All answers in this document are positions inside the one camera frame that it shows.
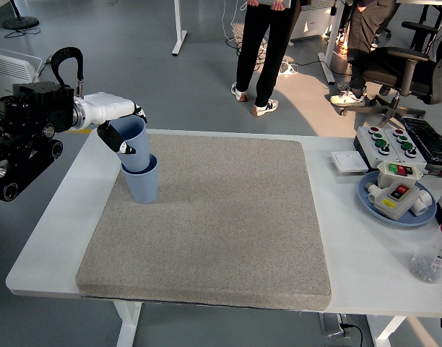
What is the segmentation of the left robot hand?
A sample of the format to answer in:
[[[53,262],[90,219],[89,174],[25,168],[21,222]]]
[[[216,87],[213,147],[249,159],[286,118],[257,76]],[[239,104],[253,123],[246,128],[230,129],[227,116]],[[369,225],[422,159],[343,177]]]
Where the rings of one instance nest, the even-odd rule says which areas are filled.
[[[135,154],[136,150],[126,143],[110,121],[136,115],[147,122],[147,117],[134,101],[109,93],[99,92],[74,98],[79,119],[79,129],[97,125],[100,139],[115,153]]]

